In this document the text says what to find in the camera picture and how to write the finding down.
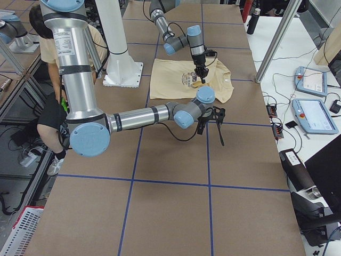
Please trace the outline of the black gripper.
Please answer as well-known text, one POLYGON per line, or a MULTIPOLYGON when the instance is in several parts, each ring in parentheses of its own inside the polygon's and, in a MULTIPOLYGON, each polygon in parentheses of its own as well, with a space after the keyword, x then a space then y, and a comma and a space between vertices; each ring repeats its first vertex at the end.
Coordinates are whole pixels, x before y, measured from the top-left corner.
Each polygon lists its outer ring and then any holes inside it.
POLYGON ((224 122, 225 118, 225 109, 219 107, 209 107, 206 109, 206 112, 201 116, 201 121, 208 122, 208 121, 215 121, 218 129, 218 133, 220 136, 220 142, 222 146, 225 146, 224 139, 221 133, 221 126, 224 122))
POLYGON ((205 53, 197 54, 192 56, 193 63, 195 65, 195 72, 198 77, 201 78, 201 82, 206 82, 206 77, 208 75, 209 69, 206 68, 206 56, 205 53))

